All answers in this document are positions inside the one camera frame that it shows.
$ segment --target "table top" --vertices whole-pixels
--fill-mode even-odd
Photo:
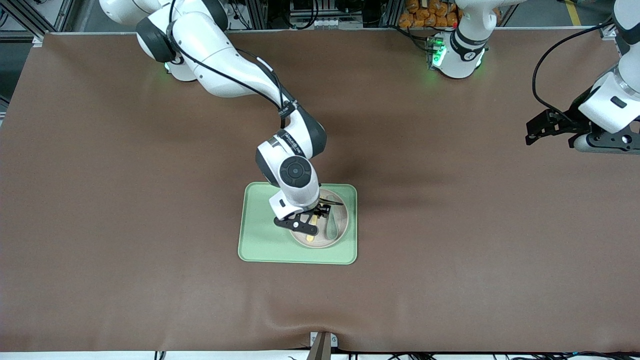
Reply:
[[[524,143],[561,31],[496,31],[447,79],[395,31],[230,36],[326,128],[358,190],[348,266],[237,256],[258,96],[179,83],[134,36],[47,35],[0,131],[0,350],[640,350],[640,158]],[[559,108],[617,60],[597,34],[540,70]]]

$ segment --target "white robot link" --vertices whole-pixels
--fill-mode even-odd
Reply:
[[[453,32],[442,32],[440,55],[432,60],[433,67],[454,79],[471,75],[480,66],[484,48],[497,24],[493,12],[498,6],[523,3],[525,0],[456,0],[464,11],[458,27]]]
[[[152,1],[100,0],[100,5],[115,21],[130,24],[137,20],[142,49],[167,64],[178,80],[197,79],[219,97],[259,94],[276,105],[281,129],[255,153],[264,177],[280,188],[269,200],[274,223],[316,235],[318,228],[310,224],[312,217],[327,217],[331,206],[343,205],[320,198],[316,171],[309,162],[324,151],[326,133],[322,125],[282,87],[266,62],[256,58],[256,64],[238,53],[223,32],[228,19],[218,0],[174,0],[157,5]],[[308,216],[302,220],[301,215]]]
[[[549,106],[530,120],[527,145],[544,136],[574,133],[569,146],[578,151],[640,154],[640,135],[630,126],[633,121],[640,121],[640,6],[637,0],[616,0],[613,19],[629,51],[578,96],[567,111]]]

